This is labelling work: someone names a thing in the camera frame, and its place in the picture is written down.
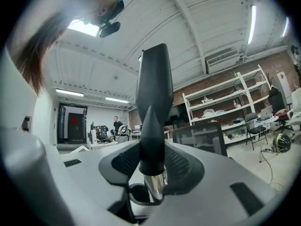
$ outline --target brown hair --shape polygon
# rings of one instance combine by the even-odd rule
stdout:
[[[74,9],[64,9],[49,17],[27,41],[16,57],[16,67],[37,94],[43,87],[42,61],[46,51],[66,31],[75,19]]]

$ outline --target brick wall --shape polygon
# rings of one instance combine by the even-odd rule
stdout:
[[[265,73],[269,73],[270,79],[272,77],[276,76],[276,74],[277,74],[276,70],[278,72],[283,71],[287,77],[287,80],[290,84],[292,91],[294,90],[293,84],[294,83],[298,84],[298,76],[294,69],[294,66],[293,66],[293,63],[292,63],[290,57],[288,56],[288,54],[286,52],[281,52],[281,53],[277,53],[277,54],[274,54],[271,56],[267,56],[265,58],[251,61],[249,63],[246,63],[239,67],[236,67],[234,69],[211,76],[210,78],[204,79],[202,81],[199,81],[199,82],[193,83],[189,86],[186,86],[180,90],[177,90],[174,92],[173,106],[184,103],[182,93],[184,93],[185,95],[189,95],[189,94],[197,92],[199,90],[222,83],[224,81],[234,78],[235,77],[234,72],[240,72],[241,74],[248,73],[252,70],[257,69],[258,68],[257,65],[260,65]],[[260,76],[256,77],[256,79],[257,79],[257,81],[261,81]],[[250,86],[254,85],[255,83],[256,83],[255,80],[250,80],[247,82],[247,86],[250,87]],[[234,87],[224,89],[222,91],[211,94],[210,98],[215,99],[215,98],[222,97],[223,95],[229,95],[233,91],[234,91]],[[262,86],[262,94],[263,94],[263,96],[268,95],[268,86],[267,85]],[[256,100],[257,98],[261,98],[262,95],[259,90],[255,90],[255,91],[251,92],[251,97],[253,100]],[[197,103],[199,103],[199,100],[201,100],[201,99],[203,99],[203,98],[194,100],[192,103],[197,104]],[[214,109],[214,111],[216,111],[216,110],[228,110],[228,109],[234,108],[234,106],[233,106],[233,101],[230,100],[230,101],[222,102],[220,104],[213,105],[210,108],[212,108],[212,109]],[[255,104],[256,112],[260,112],[260,110],[262,108],[264,108],[263,101]],[[249,112],[251,112],[251,110],[249,107],[247,107],[247,113],[249,113]],[[201,117],[202,115],[203,115],[203,110],[197,110],[197,111],[194,111],[194,113],[193,113],[194,117]],[[218,122],[221,125],[223,125],[223,124],[230,123],[233,119],[235,119],[237,117],[243,117],[243,110],[239,110],[237,112],[222,115],[222,116],[219,116],[218,119],[217,118],[215,118],[215,119],[217,119]],[[133,111],[129,112],[129,120],[130,120],[131,128],[134,128],[135,125],[141,124],[137,110],[133,110]],[[198,122],[196,122],[196,124],[206,123],[208,121],[209,120],[198,121]],[[180,126],[181,127],[189,126],[189,123],[184,123],[184,124],[181,124]],[[168,127],[166,127],[166,129],[173,130],[173,127],[168,126]]]

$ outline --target table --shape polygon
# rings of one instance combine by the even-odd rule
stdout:
[[[268,124],[268,125],[270,126],[270,130],[272,130],[272,131],[273,131],[273,134],[275,135],[275,132],[274,132],[274,130],[272,129],[272,128],[273,128],[273,127],[272,127],[272,123],[275,122],[275,121],[277,121],[278,118],[279,118],[279,117],[275,115],[275,116],[273,116],[273,117],[271,117],[271,118],[269,118],[269,119],[266,119],[266,120],[264,120],[264,121],[255,121],[255,122],[254,122],[254,126],[262,126],[262,125]],[[266,147],[265,147],[264,150],[263,150],[262,145],[263,145],[263,143],[261,143],[261,145],[260,145],[259,162],[261,162],[261,156],[262,156],[262,153],[263,153],[263,152],[266,152],[266,151],[265,151]]]
[[[168,141],[170,141],[170,139],[169,139],[169,130],[164,131],[164,134],[167,134],[167,139],[168,139]],[[132,137],[133,137],[133,136],[134,136],[134,137],[137,136],[137,139],[139,139],[139,137],[141,136],[141,133],[132,133],[131,136],[132,136]]]
[[[118,144],[118,142],[116,142],[116,141],[112,141],[109,143],[91,144],[91,150],[100,149],[100,148],[104,148],[104,147],[108,147],[108,146],[116,145],[116,144]]]

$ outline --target air conditioner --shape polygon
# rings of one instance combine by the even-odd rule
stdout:
[[[229,67],[232,67],[239,60],[240,55],[237,49],[219,54],[213,58],[208,59],[207,71],[208,73],[215,73]]]

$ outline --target floor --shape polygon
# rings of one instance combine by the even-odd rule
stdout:
[[[291,132],[285,130],[284,134],[290,136]],[[272,133],[267,134],[269,143],[267,148],[271,147],[273,138]],[[253,151],[251,141],[248,141],[247,145],[246,141],[244,141],[240,144],[229,146],[227,153],[229,157],[232,157],[277,191],[282,191],[283,187],[289,187],[301,166],[301,137],[296,138],[291,145],[291,149],[286,153],[279,153],[278,155],[276,153],[263,153],[271,165],[273,179],[271,178],[271,169],[267,162],[262,158],[262,162],[259,163],[260,146],[261,142],[255,143]]]

